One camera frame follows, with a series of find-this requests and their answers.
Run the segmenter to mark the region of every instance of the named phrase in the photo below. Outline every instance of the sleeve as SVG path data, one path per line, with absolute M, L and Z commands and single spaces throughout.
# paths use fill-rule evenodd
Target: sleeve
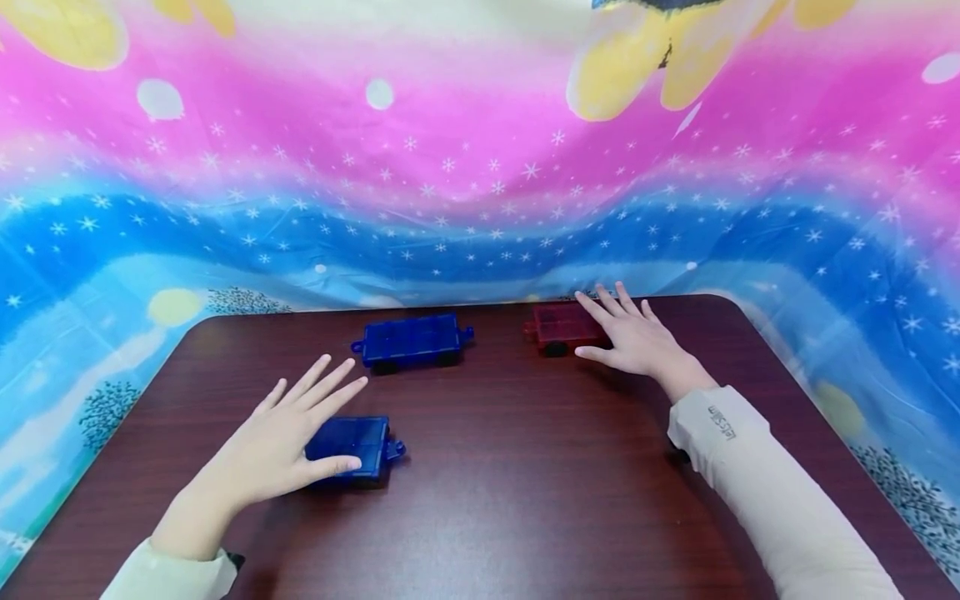
M 237 565 L 220 550 L 208 562 L 160 554 L 146 540 L 136 547 L 101 600 L 220 600 L 230 591 Z
M 730 387 L 670 410 L 667 436 L 747 531 L 783 600 L 901 599 L 873 551 Z

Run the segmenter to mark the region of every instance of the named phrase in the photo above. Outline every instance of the colorful cloth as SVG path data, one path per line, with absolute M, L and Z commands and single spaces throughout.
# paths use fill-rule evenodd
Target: colorful cloth
M 199 320 L 616 278 L 737 302 L 956 578 L 960 7 L 649 4 L 0 0 L 0 580 Z

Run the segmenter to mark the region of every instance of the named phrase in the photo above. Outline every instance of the sleeve cuff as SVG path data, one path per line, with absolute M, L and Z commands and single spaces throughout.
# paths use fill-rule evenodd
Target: sleeve cuff
M 667 437 L 690 457 L 697 472 L 725 444 L 769 434 L 770 423 L 734 388 L 694 390 L 670 409 Z
M 220 600 L 236 576 L 236 562 L 222 549 L 212 561 L 189 561 L 161 554 L 145 540 L 127 558 L 103 598 Z

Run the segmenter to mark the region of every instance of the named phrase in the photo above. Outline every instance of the table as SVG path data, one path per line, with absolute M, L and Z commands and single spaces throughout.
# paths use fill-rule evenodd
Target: table
M 766 416 L 907 598 L 954 597 L 733 303 L 653 305 Z M 390 416 L 410 460 L 382 491 L 298 492 L 240 515 L 226 546 L 248 561 L 230 598 L 773 597 L 730 512 L 670 451 L 656 384 L 572 356 L 538 357 L 521 335 L 528 305 L 453 310 L 476 330 L 462 365 L 376 378 L 344 411 Z M 278 378 L 299 377 L 324 351 L 346 358 L 369 321 L 428 312 L 197 325 L 0 596 L 96 597 Z

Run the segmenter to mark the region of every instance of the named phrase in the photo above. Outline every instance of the toy wagon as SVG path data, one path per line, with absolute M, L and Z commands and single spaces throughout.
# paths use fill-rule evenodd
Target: toy wagon
M 401 368 L 434 364 L 451 367 L 460 362 L 463 346 L 473 339 L 473 327 L 461 330 L 452 313 L 368 324 L 363 340 L 350 349 L 365 367 L 383 375 Z
M 567 356 L 578 346 L 610 346 L 603 327 L 578 302 L 537 304 L 534 319 L 523 325 L 523 333 L 547 358 Z
M 389 466 L 407 453 L 407 447 L 390 434 L 387 417 L 334 417 L 328 420 L 303 449 L 307 460 L 328 456 L 356 456 L 362 467 L 334 475 L 321 487 L 342 484 L 380 488 L 386 485 Z

